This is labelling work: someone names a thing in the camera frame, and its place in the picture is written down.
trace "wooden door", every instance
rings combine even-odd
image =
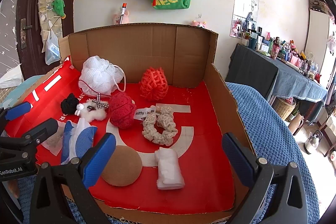
[[[64,13],[67,15],[62,20],[63,36],[67,36],[74,32],[73,23],[73,1],[64,0]],[[37,3],[38,0],[17,0],[16,7],[16,41],[17,50],[24,79],[33,75],[43,75],[52,68],[59,65],[59,62],[54,62],[51,65],[46,65],[44,53],[42,53],[43,41],[41,37],[41,27],[39,22],[39,14]],[[26,19],[26,26],[32,28],[25,30],[26,47],[21,46],[21,19]]]

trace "plaid ribbon bow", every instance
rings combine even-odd
[[[100,102],[100,93],[98,93],[97,99],[93,99],[92,102],[97,104],[98,109],[102,109],[103,107],[109,108],[109,104],[105,104],[105,103]]]

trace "wall mirror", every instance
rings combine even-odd
[[[259,0],[235,0],[233,10],[231,37],[240,37],[247,29],[256,29]]]

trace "white bunny figurine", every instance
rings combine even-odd
[[[77,106],[76,106],[76,111],[75,111],[75,115],[76,116],[79,116],[79,114],[81,113],[81,110],[83,110],[84,109],[84,105],[83,104],[78,104]]]

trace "white sticker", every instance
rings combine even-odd
[[[148,114],[155,112],[155,110],[156,110],[155,106],[138,108],[135,111],[134,119],[144,121],[146,119],[146,117],[148,116]]]
[[[59,55],[59,47],[57,47],[54,43],[50,44],[49,50],[55,54],[56,56],[60,56]]]

